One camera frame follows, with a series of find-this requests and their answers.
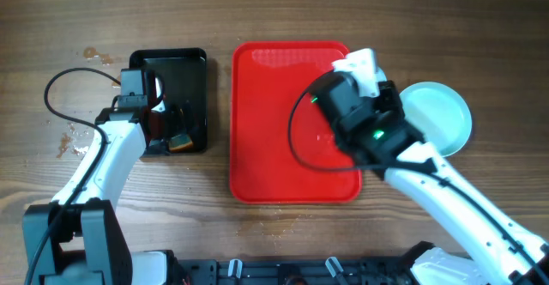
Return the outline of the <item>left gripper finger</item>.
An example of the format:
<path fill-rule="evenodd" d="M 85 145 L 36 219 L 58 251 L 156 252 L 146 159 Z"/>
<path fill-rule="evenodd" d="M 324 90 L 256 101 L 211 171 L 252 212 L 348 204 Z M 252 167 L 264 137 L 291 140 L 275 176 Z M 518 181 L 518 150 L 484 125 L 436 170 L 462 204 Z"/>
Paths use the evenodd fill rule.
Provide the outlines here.
<path fill-rule="evenodd" d="M 166 138 L 171 139 L 175 136 L 186 133 L 183 109 L 172 104 L 165 111 L 165 130 Z"/>
<path fill-rule="evenodd" d="M 185 101 L 183 105 L 183 115 L 187 135 L 193 143 L 198 143 L 200 138 L 200 126 L 193 106 L 188 100 Z"/>

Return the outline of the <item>green orange sponge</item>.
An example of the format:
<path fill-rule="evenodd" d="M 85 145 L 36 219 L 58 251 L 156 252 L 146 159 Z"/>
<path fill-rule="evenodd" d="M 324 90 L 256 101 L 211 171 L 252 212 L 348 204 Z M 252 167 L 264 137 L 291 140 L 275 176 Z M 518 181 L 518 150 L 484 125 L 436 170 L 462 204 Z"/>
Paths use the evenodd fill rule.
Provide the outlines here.
<path fill-rule="evenodd" d="M 171 153 L 182 153 L 186 150 L 193 149 L 194 143 L 189 135 L 178 134 L 168 140 L 167 147 L 168 151 Z"/>

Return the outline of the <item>white plate top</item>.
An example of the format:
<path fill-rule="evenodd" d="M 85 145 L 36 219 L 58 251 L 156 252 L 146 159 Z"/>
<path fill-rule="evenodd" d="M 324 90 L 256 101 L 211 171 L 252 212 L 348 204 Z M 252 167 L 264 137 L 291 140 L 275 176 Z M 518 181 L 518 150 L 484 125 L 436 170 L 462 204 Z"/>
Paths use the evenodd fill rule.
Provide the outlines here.
<path fill-rule="evenodd" d="M 473 117 L 454 89 L 438 82 L 419 82 L 405 88 L 400 98 L 407 121 L 424 133 L 440 155 L 454 155 L 467 144 Z"/>

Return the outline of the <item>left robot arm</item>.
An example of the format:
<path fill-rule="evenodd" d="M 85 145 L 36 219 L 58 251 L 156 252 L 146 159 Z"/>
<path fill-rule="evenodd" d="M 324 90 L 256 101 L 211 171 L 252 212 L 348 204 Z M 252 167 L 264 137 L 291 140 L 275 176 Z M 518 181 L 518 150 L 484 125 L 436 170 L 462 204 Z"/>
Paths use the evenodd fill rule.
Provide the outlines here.
<path fill-rule="evenodd" d="M 151 141 L 165 84 L 152 70 L 122 70 L 121 93 L 89 126 L 94 139 L 67 185 L 23 217 L 27 284 L 190 284 L 171 251 L 133 253 L 115 214 L 124 184 Z"/>

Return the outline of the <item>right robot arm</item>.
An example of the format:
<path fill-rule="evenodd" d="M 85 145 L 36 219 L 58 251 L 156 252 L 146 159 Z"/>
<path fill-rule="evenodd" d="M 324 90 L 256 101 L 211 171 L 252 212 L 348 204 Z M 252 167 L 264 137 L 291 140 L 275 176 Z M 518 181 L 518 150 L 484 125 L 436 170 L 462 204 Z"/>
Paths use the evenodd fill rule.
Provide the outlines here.
<path fill-rule="evenodd" d="M 490 284 L 546 284 L 548 244 L 512 221 L 460 175 L 405 119 L 393 82 L 359 95 L 353 76 L 330 71 L 307 89 L 337 147 L 431 215 Z"/>

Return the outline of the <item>black water tray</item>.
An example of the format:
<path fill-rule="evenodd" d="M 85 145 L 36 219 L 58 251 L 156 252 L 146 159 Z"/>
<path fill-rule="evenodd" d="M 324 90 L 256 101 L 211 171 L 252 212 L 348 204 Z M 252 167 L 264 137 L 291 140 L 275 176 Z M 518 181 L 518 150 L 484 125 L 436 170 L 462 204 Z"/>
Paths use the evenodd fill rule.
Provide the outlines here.
<path fill-rule="evenodd" d="M 145 155 L 173 155 L 202 152 L 208 143 L 207 54 L 201 48 L 149 49 L 130 55 L 131 69 L 153 70 L 165 83 L 165 98 L 157 106 L 164 114 L 172 104 L 183 109 L 189 101 L 198 118 L 200 138 L 193 149 L 182 153 L 168 151 L 165 126 L 162 137 L 150 142 Z"/>

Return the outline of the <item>red plastic tray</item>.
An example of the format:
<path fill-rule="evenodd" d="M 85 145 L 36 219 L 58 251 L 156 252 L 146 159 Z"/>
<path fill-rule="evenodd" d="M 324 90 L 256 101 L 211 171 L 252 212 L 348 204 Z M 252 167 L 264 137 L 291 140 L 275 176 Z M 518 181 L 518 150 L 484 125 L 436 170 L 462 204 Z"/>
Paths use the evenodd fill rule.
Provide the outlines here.
<path fill-rule="evenodd" d="M 249 204 L 346 203 L 362 175 L 301 93 L 348 48 L 338 41 L 246 42 L 232 56 L 229 185 Z"/>

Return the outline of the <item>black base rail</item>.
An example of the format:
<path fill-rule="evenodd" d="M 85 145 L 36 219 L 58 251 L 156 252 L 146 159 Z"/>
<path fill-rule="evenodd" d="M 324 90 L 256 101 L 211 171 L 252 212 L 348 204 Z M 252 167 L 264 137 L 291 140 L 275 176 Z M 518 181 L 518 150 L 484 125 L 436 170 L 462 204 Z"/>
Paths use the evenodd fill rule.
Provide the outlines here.
<path fill-rule="evenodd" d="M 230 261 L 181 260 L 185 284 L 284 285 L 284 284 L 415 284 L 412 273 L 399 258 L 353 260 Z"/>

